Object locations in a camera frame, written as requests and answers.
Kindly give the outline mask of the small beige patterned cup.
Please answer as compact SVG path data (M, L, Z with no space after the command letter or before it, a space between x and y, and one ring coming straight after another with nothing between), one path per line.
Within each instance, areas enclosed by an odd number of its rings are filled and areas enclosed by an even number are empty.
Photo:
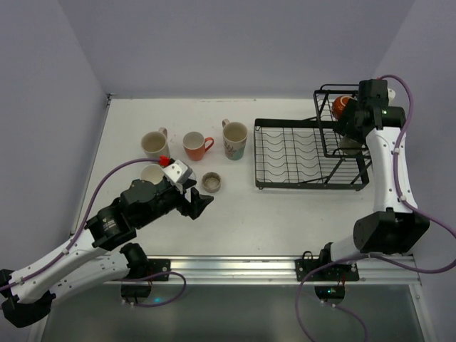
M202 176L202 187L208 193L216 193L222 184L221 176L216 172L207 172Z

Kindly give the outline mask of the orange round mug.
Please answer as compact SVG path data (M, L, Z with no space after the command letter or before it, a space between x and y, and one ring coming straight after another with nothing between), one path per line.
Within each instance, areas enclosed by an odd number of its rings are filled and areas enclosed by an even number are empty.
M349 100L353 100L353 97L349 95L341 95L338 96L333 102L332 102L332 107L331 107L331 114L332 116L338 120L342 114L343 111L348 104Z

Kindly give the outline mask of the teal ceramic cup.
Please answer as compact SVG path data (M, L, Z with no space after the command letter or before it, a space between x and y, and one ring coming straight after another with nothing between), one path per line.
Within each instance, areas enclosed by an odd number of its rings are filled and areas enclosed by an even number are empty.
M140 179L158 185L162 181L164 175L165 174L159 165L148 165L141 171Z

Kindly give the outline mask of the cream round mug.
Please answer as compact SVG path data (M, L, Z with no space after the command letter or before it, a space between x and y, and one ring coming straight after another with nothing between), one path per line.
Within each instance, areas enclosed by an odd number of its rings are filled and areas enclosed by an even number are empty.
M344 136L339 142L339 150L344 155L355 157L363 154L363 144Z

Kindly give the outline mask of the orange ceramic mug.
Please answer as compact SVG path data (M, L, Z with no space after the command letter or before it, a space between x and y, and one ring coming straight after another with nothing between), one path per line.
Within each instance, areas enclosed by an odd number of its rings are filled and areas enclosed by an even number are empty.
M200 161L213 146L214 138L205 138L199 132L189 132L183 137L182 144L189 159Z

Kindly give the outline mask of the beige ceramic mug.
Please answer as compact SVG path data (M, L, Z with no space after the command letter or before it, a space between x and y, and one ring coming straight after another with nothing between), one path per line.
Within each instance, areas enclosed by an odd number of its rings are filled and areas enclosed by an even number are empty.
M166 128L159 128L157 131L147 133L142 137L140 145L148 158L170 157Z

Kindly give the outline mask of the tall floral cream mug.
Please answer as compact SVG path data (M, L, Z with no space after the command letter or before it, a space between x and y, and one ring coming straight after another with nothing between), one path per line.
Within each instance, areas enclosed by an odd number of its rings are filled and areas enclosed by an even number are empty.
M222 121L224 153L229 160L240 160L245 151L248 138L247 127L239 122Z

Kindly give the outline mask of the clear glass cup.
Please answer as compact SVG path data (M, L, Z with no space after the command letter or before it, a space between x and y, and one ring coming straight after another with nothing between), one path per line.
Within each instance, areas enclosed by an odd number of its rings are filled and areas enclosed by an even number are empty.
M193 170L186 171L185 176L186 176L186 180L185 180L186 187L192 187L197 184L197 177Z

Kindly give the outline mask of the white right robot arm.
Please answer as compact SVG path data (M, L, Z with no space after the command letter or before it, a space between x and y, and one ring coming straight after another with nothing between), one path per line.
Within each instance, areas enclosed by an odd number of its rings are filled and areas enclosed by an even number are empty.
M372 214L356 221L351 236L329 242L318 256L320 265L348 263L362 254L406 254L430 226L418 213L405 158L405 111L390 105L386 80L368 79L347 101L336 130L365 145L373 168Z

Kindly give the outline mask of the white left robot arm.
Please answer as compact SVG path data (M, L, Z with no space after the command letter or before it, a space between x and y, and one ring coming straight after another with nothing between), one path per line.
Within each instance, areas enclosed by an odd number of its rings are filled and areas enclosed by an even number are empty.
M23 328L78 291L105 281L145 280L152 272L145 252L132 241L137 231L173 210L197 219L213 200L195 187L179 191L167 180L157 185L134 180L86 222L80 236L21 270L1 270L5 319Z

